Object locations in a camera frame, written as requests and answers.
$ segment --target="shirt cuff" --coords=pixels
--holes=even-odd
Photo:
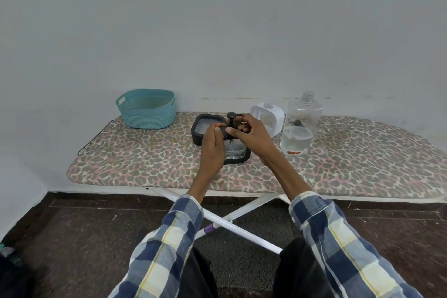
[[[172,205],[171,210],[169,211],[182,211],[186,213],[191,222],[194,224],[196,231],[198,231],[202,224],[203,208],[194,197],[188,194],[182,194],[174,202],[174,205]]]
[[[331,201],[323,199],[313,191],[306,191],[297,195],[289,205],[289,213],[298,228],[310,217],[323,211]]]

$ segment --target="black bag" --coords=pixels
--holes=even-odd
[[[0,298],[29,298],[33,284],[31,269],[16,250],[0,244]]]

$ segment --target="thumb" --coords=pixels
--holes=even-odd
[[[239,139],[241,142],[244,142],[246,133],[243,133],[242,131],[236,130],[232,127],[227,127],[225,129],[226,133],[231,134],[233,137]]]
[[[220,126],[216,126],[214,129],[214,135],[216,137],[216,145],[220,148],[224,146],[224,134],[222,133],[222,130],[220,129]]]

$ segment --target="hand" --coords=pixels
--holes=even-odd
[[[238,124],[237,129],[227,127],[225,131],[240,139],[264,164],[267,157],[277,153],[278,149],[262,121],[254,118],[251,114],[244,114],[243,117],[238,116],[234,121]]]
[[[198,175],[209,179],[210,182],[218,174],[225,160],[224,135],[220,126],[225,126],[225,124],[210,124],[202,140]]]

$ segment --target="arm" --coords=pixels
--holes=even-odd
[[[421,298],[417,290],[348,224],[335,203],[312,191],[274,146],[260,120],[251,115],[237,119],[241,122],[239,130],[226,130],[257,154],[276,176],[291,200],[292,220],[339,297]]]
[[[200,167],[188,192],[178,198],[160,228],[149,233],[132,253],[129,270],[109,298],[174,298],[183,267],[203,220],[200,203],[225,159],[220,124],[209,126]]]

